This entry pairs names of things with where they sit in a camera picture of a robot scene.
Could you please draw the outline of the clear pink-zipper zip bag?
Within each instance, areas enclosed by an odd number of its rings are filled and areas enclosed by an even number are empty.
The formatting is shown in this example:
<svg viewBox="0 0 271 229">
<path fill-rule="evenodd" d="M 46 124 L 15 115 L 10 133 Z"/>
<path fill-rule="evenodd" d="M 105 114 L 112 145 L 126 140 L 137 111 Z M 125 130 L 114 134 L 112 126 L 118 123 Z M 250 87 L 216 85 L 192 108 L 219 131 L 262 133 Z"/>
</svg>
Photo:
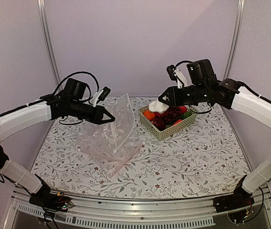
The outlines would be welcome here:
<svg viewBox="0 0 271 229">
<path fill-rule="evenodd" d="M 105 170 L 108 178 L 112 178 L 142 147 L 143 142 L 127 141 L 117 150 L 109 144 L 78 141 L 80 151 L 87 154 L 98 166 Z"/>
</svg>

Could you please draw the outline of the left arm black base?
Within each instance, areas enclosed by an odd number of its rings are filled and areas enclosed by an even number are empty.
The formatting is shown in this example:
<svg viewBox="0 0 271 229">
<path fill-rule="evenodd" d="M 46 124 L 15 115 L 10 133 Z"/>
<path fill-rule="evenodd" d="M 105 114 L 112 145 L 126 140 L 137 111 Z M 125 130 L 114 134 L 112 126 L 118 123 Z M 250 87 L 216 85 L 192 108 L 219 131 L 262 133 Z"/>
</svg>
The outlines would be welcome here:
<svg viewBox="0 0 271 229">
<path fill-rule="evenodd" d="M 68 209 L 73 207 L 72 199 L 66 196 L 64 192 L 57 194 L 51 193 L 51 189 L 47 183 L 39 176 L 36 175 L 36 177 L 41 181 L 42 187 L 37 193 L 30 194 L 29 203 L 54 212 L 67 212 Z"/>
</svg>

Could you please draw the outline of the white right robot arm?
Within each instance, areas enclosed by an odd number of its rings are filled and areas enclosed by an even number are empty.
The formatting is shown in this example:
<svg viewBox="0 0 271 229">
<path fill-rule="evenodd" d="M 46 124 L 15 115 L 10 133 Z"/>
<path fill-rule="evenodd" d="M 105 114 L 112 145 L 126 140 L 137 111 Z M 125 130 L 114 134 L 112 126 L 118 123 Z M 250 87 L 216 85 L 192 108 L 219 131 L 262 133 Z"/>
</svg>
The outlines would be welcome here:
<svg viewBox="0 0 271 229">
<path fill-rule="evenodd" d="M 242 113 L 271 129 L 271 101 L 254 92 L 244 82 L 230 78 L 217 79 L 208 59 L 184 61 L 192 84 L 187 85 L 178 65 L 166 68 L 169 78 L 177 83 L 167 88 L 157 99 L 161 104 L 159 112 L 169 107 L 181 105 L 218 104 L 228 110 Z M 248 195 L 271 180 L 271 159 L 262 162 L 252 172 L 243 177 L 230 196 L 233 208 L 240 208 L 248 200 Z"/>
</svg>

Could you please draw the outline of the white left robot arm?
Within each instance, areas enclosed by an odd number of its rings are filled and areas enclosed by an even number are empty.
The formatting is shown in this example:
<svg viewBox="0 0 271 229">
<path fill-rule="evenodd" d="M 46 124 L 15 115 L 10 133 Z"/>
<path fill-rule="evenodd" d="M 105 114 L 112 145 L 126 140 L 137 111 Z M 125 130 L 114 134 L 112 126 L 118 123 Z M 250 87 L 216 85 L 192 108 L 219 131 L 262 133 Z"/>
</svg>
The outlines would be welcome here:
<svg viewBox="0 0 271 229">
<path fill-rule="evenodd" d="M 92 98 L 83 99 L 86 88 L 88 88 L 86 83 L 68 79 L 60 92 L 54 91 L 34 102 L 0 114 L 0 174 L 35 194 L 35 199 L 43 207 L 50 207 L 54 202 L 53 195 L 44 189 L 48 186 L 43 184 L 38 176 L 10 160 L 1 142 L 33 125 L 59 117 L 76 117 L 96 125 L 113 122 L 115 117 L 105 107 L 98 105 L 111 90 L 104 87 Z"/>
</svg>

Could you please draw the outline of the white toy garlic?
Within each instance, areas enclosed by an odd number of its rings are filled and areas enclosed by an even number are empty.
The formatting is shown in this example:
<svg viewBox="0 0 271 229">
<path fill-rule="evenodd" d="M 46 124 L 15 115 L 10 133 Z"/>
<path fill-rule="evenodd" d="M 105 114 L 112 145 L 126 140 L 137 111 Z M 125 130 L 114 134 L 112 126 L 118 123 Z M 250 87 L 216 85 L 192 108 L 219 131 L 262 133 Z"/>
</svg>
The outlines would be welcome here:
<svg viewBox="0 0 271 229">
<path fill-rule="evenodd" d="M 156 101 L 153 101 L 151 102 L 149 105 L 148 105 L 148 109 L 149 111 L 151 112 L 158 112 L 160 114 L 164 113 L 165 111 L 167 111 L 169 108 L 168 105 L 156 100 Z"/>
</svg>

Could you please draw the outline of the clear white-dotted zip bag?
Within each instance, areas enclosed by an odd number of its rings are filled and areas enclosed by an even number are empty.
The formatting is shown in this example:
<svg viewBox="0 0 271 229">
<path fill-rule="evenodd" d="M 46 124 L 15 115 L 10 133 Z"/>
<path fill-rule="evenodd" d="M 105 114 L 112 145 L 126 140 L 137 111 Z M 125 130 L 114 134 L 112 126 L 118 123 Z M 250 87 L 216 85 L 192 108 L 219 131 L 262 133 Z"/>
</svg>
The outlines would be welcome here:
<svg viewBox="0 0 271 229">
<path fill-rule="evenodd" d="M 109 108 L 115 121 L 102 125 L 87 123 L 78 135 L 78 144 L 82 152 L 101 153 L 105 157 L 117 154 L 130 137 L 135 116 L 128 94 L 118 98 Z"/>
</svg>

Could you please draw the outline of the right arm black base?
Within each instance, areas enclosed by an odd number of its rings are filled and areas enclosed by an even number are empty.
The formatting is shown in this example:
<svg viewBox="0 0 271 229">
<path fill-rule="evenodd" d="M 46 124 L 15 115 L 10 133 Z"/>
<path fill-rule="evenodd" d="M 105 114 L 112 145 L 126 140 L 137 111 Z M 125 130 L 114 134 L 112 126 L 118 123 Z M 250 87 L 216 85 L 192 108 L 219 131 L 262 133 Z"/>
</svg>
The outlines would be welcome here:
<svg viewBox="0 0 271 229">
<path fill-rule="evenodd" d="M 242 182 L 245 177 L 246 176 L 238 182 L 232 194 L 219 196 L 213 199 L 213 206 L 217 213 L 236 210 L 238 208 L 246 208 L 228 214 L 229 220 L 234 224 L 244 223 L 252 212 L 253 204 L 255 203 L 252 194 L 249 194 L 242 188 Z"/>
</svg>

